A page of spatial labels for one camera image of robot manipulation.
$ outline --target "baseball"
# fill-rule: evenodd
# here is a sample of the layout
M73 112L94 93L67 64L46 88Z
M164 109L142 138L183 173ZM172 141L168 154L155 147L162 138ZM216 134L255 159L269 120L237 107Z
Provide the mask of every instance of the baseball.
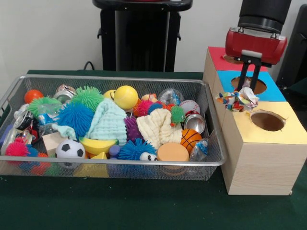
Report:
M192 100L183 101L180 104L180 107L183 108L185 114L188 113L189 111L194 111L199 114L201 113L200 106L195 101Z

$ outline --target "black cable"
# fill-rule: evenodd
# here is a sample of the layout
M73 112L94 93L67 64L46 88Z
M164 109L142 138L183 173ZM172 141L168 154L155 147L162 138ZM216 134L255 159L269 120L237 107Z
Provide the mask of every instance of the black cable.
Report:
M90 64L90 65L91 65L92 70L95 70L94 65L92 64L92 62L91 62L91 61L88 61L88 62L85 64L85 66L84 66L83 70L86 70L86 68L87 68L88 64Z

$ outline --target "round hole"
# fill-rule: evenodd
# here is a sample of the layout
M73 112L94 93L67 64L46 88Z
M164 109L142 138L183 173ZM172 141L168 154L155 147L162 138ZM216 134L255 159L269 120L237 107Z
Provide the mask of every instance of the round hole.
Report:
M270 112L255 112L251 116L251 120L258 127L267 131L279 131L284 127L281 117Z
M239 80L240 80L240 77L236 77L236 78L233 78L231 80L231 84L235 89L238 87ZM251 82L250 77L245 78L245 81L247 81L247 80L249 80ZM255 94L261 94L266 90L267 90L267 86L265 85L265 83L263 81L257 79L256 88L254 90L254 93Z
M242 65L243 64L242 61L237 61L237 60L235 60L234 57L228 56L227 54L224 54L223 58L224 58L225 61L227 61L231 64L235 64L235 65Z

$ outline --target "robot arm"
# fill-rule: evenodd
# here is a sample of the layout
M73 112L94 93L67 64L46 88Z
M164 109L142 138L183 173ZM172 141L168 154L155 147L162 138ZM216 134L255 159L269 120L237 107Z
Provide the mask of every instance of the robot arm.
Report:
M226 54L243 61L238 90L241 90L249 65L255 65L251 89L256 87L261 66L276 65L287 39L280 36L291 0L243 0L238 27L226 37Z

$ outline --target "yellow ball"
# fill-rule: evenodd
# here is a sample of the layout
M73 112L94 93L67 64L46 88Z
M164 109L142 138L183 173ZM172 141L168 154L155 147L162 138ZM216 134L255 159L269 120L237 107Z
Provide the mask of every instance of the yellow ball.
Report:
M104 97L114 100L114 93L115 90L108 90L107 92L105 92Z
M114 93L114 102L123 110L132 109L138 102L136 90L128 85L119 87Z

